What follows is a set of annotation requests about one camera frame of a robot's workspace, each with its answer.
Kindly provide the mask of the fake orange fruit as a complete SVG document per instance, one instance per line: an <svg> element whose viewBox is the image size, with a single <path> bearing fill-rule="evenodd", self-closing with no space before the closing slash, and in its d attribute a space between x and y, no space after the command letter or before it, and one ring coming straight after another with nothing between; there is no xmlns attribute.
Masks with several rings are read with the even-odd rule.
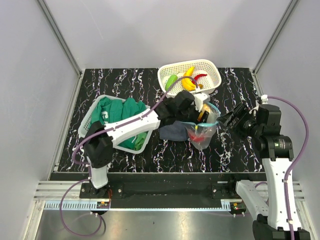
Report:
<svg viewBox="0 0 320 240"><path fill-rule="evenodd" d="M199 116L197 118L197 121L198 122L202 122L202 123L205 123L209 117L209 115L211 114L211 108L209 107L208 104L204 104L200 113L199 113Z"/></svg>

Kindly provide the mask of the yellow fake banana bunch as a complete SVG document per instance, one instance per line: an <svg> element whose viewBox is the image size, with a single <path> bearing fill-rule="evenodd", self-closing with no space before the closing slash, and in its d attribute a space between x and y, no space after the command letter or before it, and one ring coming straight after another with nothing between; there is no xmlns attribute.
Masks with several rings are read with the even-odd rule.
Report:
<svg viewBox="0 0 320 240"><path fill-rule="evenodd" d="M196 90L196 85L189 78L183 78L181 80L181 84L182 84L182 87L189 92Z"/></svg>

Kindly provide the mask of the clear zip top bag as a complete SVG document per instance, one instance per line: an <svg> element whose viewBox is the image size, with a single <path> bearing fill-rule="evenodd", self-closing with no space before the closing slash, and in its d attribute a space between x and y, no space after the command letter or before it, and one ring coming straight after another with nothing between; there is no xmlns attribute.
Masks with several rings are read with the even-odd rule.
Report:
<svg viewBox="0 0 320 240"><path fill-rule="evenodd" d="M217 131L218 117L221 112L210 102L204 103L195 122L182 122L187 135L198 150L206 149Z"/></svg>

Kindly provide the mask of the green fake vegetable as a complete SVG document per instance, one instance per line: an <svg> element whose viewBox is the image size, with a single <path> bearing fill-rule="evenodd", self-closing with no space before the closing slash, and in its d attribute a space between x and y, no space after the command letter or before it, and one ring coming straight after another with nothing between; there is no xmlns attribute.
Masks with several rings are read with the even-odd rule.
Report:
<svg viewBox="0 0 320 240"><path fill-rule="evenodd" d="M177 79L178 79L178 76L176 74L172 74L166 82L165 90L168 91L171 85L174 84Z"/></svg>

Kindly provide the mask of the red fake chili pepper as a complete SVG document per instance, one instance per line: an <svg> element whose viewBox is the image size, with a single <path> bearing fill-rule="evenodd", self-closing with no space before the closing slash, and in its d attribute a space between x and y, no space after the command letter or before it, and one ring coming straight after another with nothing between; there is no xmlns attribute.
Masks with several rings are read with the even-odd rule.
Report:
<svg viewBox="0 0 320 240"><path fill-rule="evenodd" d="M202 77L206 77L206 76L207 76L207 74L201 73L201 74L196 75L196 76L194 77L194 80L197 81L198 79L200 79L200 78L202 78Z"/></svg>

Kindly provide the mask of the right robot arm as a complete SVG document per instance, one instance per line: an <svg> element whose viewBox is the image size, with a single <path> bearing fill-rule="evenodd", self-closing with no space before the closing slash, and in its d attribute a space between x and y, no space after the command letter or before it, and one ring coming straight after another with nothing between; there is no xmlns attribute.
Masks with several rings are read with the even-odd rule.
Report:
<svg viewBox="0 0 320 240"><path fill-rule="evenodd" d="M253 219L256 240L309 240L311 234L303 229L296 210L293 144L288 136L281 134L281 116L280 108L275 105L261 104L257 110L249 110L240 103L217 119L238 136L251 137L262 159L268 202L250 180L229 183L227 192L230 197L243 200Z"/></svg>

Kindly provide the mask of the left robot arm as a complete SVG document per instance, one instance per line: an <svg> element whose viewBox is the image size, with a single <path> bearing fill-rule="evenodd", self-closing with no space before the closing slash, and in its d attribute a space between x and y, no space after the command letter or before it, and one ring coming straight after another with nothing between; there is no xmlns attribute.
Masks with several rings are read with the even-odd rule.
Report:
<svg viewBox="0 0 320 240"><path fill-rule="evenodd" d="M107 165L112 161L113 150L118 144L176 121L198 124L203 105L209 101L207 93L192 94L183 90L175 97L160 100L152 108L127 119L106 126L99 121L92 124L83 140L84 153L90 166L90 192L97 198L103 198L108 193Z"/></svg>

